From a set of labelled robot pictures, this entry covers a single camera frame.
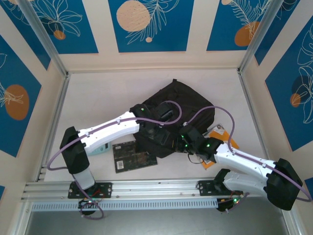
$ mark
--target white table surface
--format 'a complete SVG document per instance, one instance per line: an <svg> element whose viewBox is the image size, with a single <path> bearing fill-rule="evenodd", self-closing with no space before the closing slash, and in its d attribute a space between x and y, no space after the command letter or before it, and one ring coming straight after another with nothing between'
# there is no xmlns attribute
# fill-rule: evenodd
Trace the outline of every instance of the white table surface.
<svg viewBox="0 0 313 235"><path fill-rule="evenodd" d="M235 69L194 70L128 70L101 73L72 74L60 121L58 124L52 154L60 146L64 131L71 126L76 130L93 127L111 120L158 90L177 79L193 88L214 105L226 108L235 118L234 140L242 151L264 157L252 117ZM221 123L230 132L231 120L223 111L216 110L213 125ZM132 141L132 135L112 142ZM174 153L157 159L158 165L128 172L115 172L113 152L90 156L90 169L95 180L144 180L214 177L226 166L215 164L205 170L201 164L192 164L187 155ZM60 155L52 167L65 166ZM71 181L67 170L49 171L45 181Z"/></svg>

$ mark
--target black backpack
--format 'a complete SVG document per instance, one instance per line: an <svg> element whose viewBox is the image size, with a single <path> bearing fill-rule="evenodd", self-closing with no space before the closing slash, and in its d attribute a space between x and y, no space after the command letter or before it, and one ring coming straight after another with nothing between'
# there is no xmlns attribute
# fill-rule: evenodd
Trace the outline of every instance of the black backpack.
<svg viewBox="0 0 313 235"><path fill-rule="evenodd" d="M198 94L187 85L178 82L176 79L173 79L173 82L171 84L158 91L152 97L144 101L143 104L145 104L147 107L155 108L160 103L167 100L175 101L181 106L182 116L177 123L163 127L170 132L170 136L167 139L166 143L164 145L159 145L140 132L134 134L136 141L142 149L145 149L150 154L156 155L159 158L164 158L176 151L179 151L179 130L182 127L183 123L189 121L201 108L213 105L202 95ZM173 108L174 113L171 120L174 120L178 117L179 110L175 107L175 105L170 105ZM203 134L207 131L207 128L213 123L214 114L214 109L206 109L202 111L190 123L190 125L194 126L200 133Z"/></svg>

